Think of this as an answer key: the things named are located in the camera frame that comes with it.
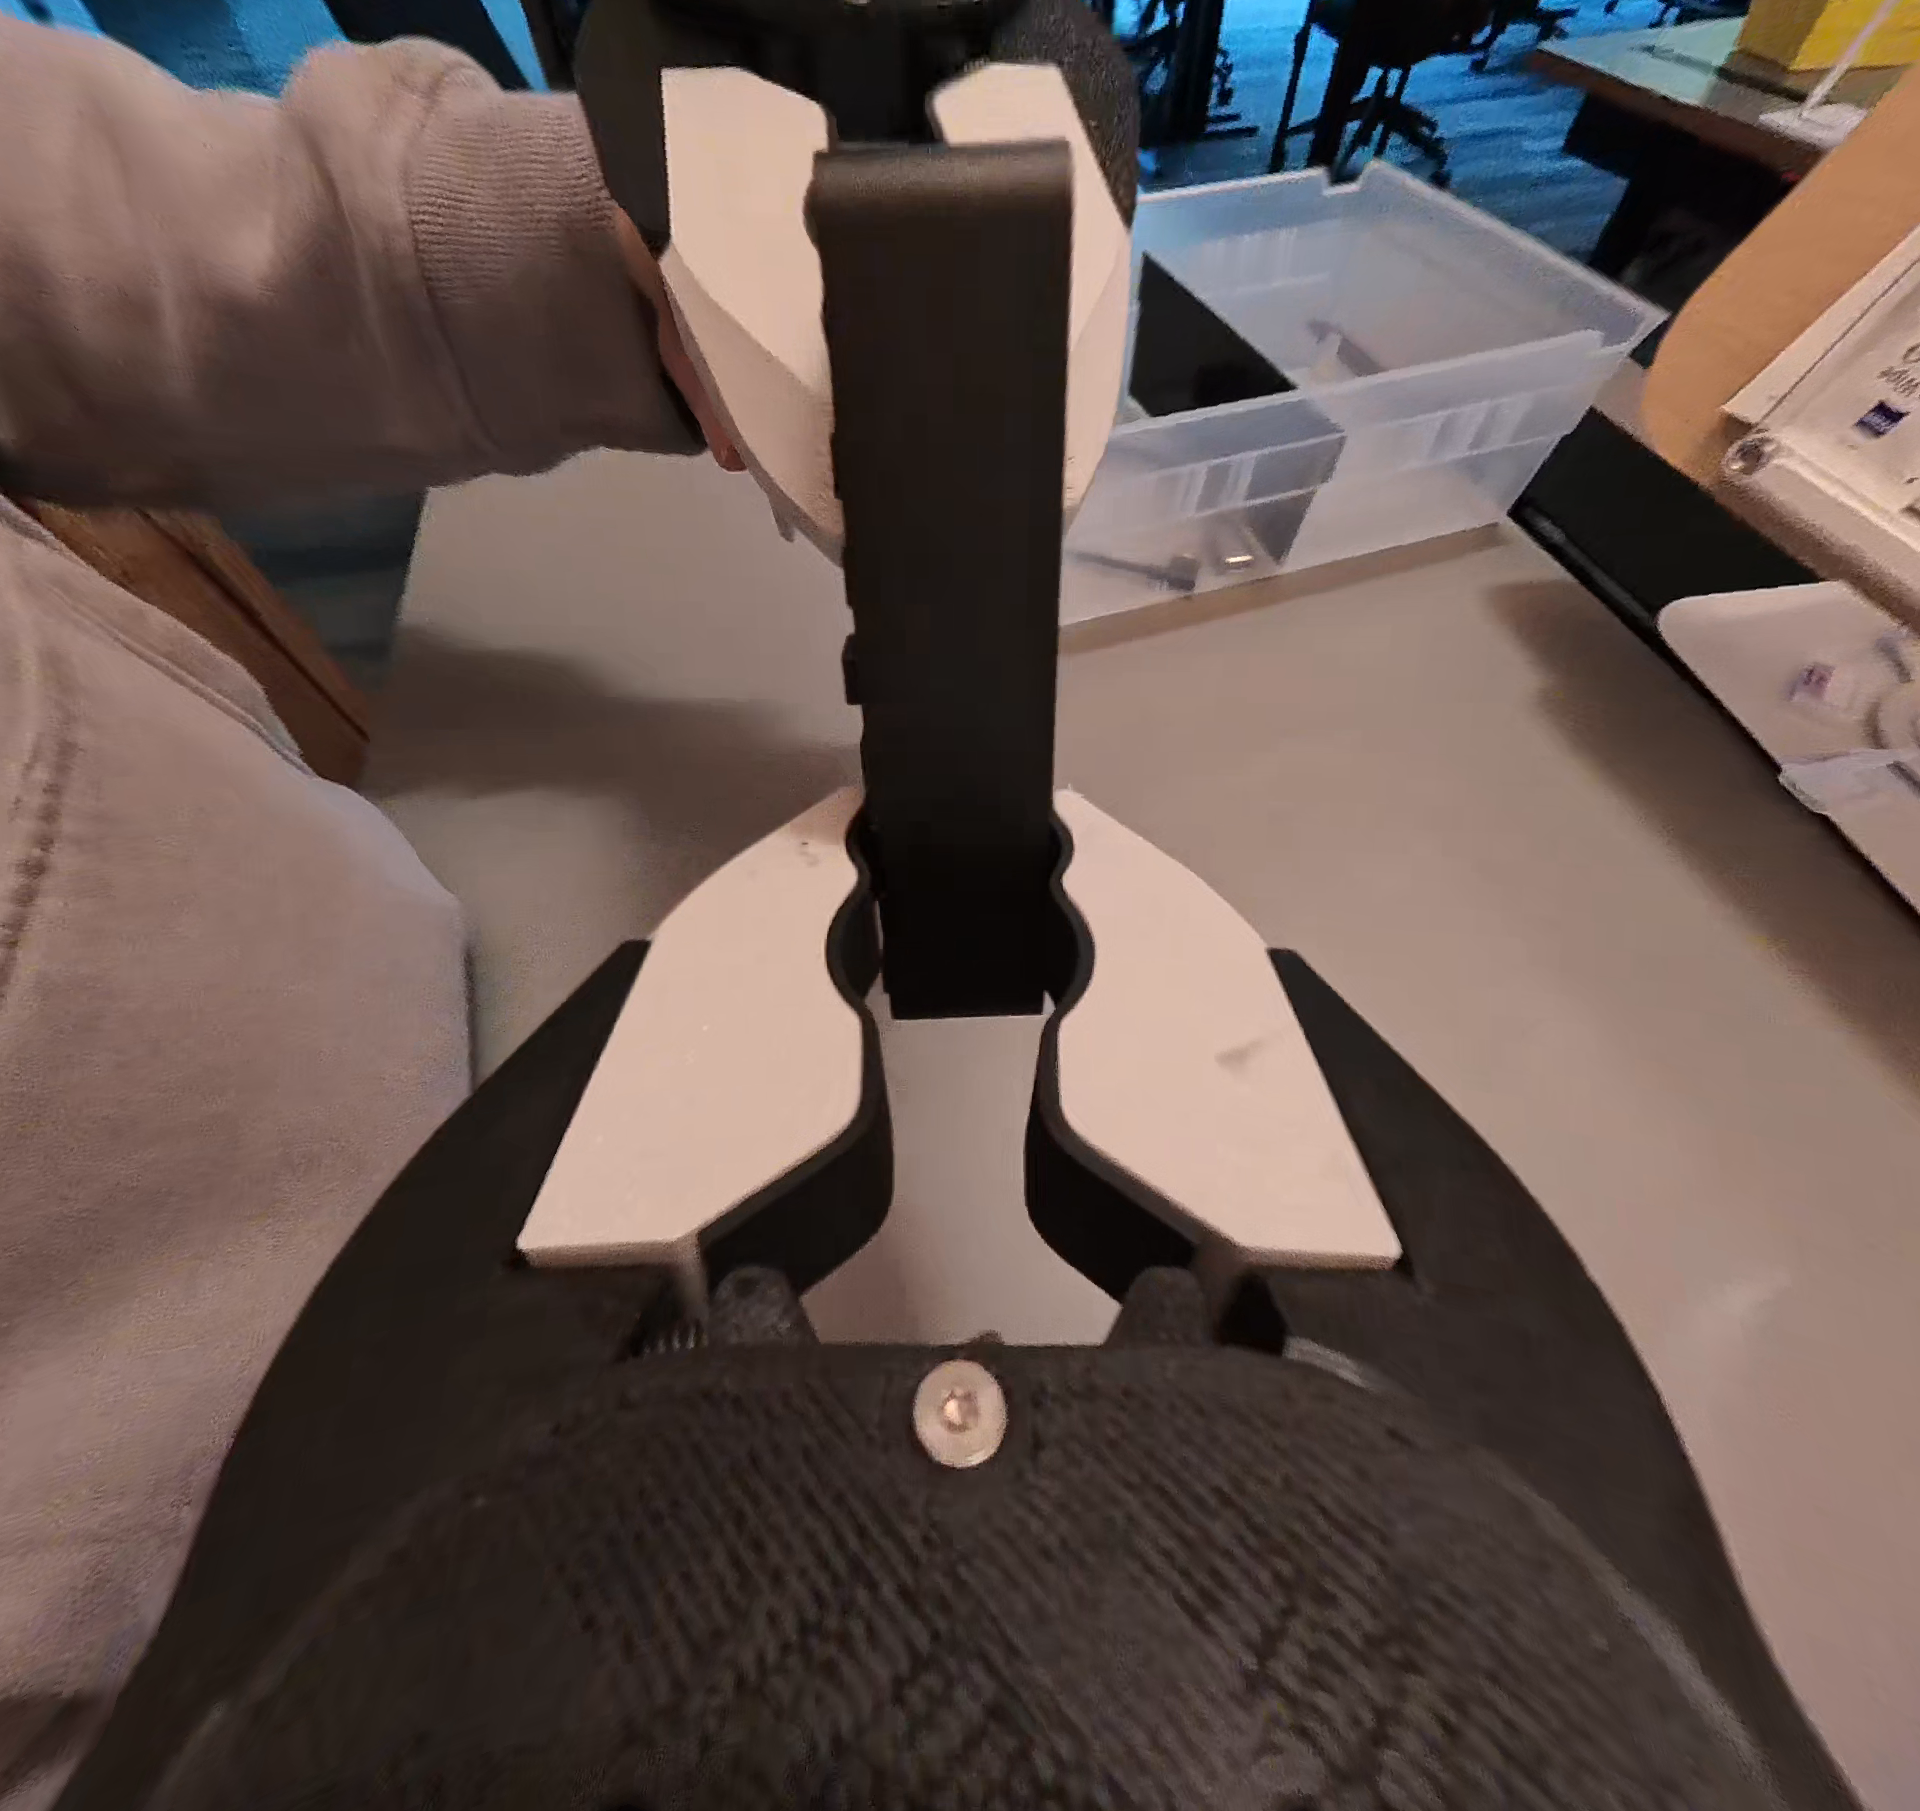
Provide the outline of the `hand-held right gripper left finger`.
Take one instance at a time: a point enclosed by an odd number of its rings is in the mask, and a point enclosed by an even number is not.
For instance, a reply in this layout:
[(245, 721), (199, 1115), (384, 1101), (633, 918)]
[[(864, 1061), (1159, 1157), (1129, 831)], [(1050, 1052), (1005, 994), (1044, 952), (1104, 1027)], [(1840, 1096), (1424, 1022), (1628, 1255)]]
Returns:
[(860, 807), (832, 790), (663, 918), (520, 1226), (530, 1266), (823, 1278), (877, 1238), (892, 1137)]

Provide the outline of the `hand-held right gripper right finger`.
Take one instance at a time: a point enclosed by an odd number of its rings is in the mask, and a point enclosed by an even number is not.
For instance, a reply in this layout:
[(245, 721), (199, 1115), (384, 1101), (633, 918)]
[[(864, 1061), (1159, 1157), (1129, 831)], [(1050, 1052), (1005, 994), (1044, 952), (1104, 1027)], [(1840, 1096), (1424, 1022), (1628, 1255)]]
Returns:
[(1053, 795), (1057, 974), (1026, 1217), (1105, 1295), (1143, 1270), (1390, 1270), (1401, 1239), (1273, 953), (1202, 878)]

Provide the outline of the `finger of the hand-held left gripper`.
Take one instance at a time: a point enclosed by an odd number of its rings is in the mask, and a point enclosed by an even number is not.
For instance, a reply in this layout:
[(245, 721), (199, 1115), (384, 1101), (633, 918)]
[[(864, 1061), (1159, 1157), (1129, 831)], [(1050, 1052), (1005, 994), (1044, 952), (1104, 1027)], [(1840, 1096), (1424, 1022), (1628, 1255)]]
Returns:
[(660, 95), (660, 269), (687, 353), (781, 530), (841, 547), (822, 262), (805, 227), (828, 116), (739, 68), (667, 68)]
[(1129, 351), (1130, 227), (1062, 70), (987, 63), (930, 95), (944, 143), (1062, 141), (1070, 154), (1064, 506), (1080, 506), (1116, 426)]

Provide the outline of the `black port block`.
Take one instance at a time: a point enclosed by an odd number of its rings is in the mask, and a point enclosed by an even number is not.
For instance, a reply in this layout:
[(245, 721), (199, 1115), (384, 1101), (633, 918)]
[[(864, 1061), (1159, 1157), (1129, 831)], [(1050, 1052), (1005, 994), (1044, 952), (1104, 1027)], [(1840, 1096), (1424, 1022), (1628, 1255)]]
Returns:
[(1048, 994), (1070, 287), (1064, 141), (814, 167), (860, 839), (900, 1021)]

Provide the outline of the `clear plastic organizer bin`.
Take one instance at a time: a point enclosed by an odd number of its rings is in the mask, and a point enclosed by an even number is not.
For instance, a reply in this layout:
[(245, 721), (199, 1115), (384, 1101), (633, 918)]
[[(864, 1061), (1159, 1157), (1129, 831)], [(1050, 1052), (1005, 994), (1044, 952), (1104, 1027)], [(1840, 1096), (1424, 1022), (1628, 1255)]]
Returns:
[(1488, 527), (1664, 310), (1390, 165), (1138, 199), (1094, 623)]

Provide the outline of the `person's left forearm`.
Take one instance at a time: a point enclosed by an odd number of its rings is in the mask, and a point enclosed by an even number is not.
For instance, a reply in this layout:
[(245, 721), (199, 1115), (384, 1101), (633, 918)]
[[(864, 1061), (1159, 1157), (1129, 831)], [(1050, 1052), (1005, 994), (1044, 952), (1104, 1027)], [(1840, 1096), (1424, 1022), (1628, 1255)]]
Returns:
[(223, 514), (704, 448), (574, 95), (429, 41), (193, 90), (1, 34), (3, 494)]

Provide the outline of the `person's left hand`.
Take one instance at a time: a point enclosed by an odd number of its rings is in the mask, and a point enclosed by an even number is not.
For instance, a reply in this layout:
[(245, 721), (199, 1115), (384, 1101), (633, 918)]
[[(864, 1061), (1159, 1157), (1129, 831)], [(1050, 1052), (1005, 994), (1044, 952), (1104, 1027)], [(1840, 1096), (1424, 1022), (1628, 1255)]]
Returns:
[(712, 461), (725, 474), (744, 474), (746, 461), (732, 441), (722, 408), (714, 402), (698, 367), (687, 351), (677, 314), (660, 271), (660, 261), (626, 212), (613, 211), (612, 226), (628, 276), (652, 312), (660, 367), (675, 392), (675, 402), (696, 428)]

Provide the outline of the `person's grey sweatshirt torso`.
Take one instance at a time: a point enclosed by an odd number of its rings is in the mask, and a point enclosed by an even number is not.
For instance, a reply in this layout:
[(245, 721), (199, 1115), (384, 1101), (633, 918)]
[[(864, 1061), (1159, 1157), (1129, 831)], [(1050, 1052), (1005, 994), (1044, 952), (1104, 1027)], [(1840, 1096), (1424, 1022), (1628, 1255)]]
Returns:
[(466, 1096), (466, 939), (249, 671), (13, 505), (1, 760), (3, 1806), (47, 1806), (277, 1345)]

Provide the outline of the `yellow box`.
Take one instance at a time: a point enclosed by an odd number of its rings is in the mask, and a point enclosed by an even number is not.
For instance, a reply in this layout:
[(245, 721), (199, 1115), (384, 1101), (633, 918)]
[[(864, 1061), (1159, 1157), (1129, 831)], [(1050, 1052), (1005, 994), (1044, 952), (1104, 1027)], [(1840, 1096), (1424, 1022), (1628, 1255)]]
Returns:
[(1881, 0), (1751, 0), (1736, 55), (1775, 70), (1825, 70), (1837, 65)]

